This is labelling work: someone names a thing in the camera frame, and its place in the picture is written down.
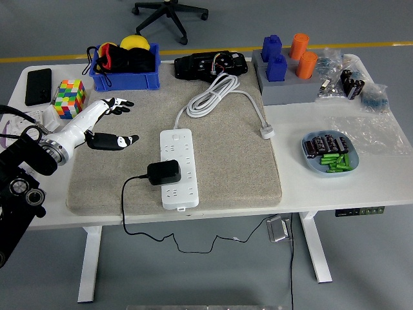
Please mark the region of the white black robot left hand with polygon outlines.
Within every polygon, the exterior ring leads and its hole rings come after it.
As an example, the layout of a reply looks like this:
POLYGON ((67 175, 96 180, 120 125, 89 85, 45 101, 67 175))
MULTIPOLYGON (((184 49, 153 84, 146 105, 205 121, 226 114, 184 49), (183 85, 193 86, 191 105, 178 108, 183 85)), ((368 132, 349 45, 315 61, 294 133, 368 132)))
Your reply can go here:
POLYGON ((70 159, 74 149, 83 143, 95 150, 123 150, 135 143, 139 136, 135 134, 116 136, 115 134, 93 133, 92 129, 104 115, 127 113, 133 106, 134 103, 121 98, 97 100, 89 104, 60 132, 45 137, 42 143, 58 152, 65 160, 70 159))

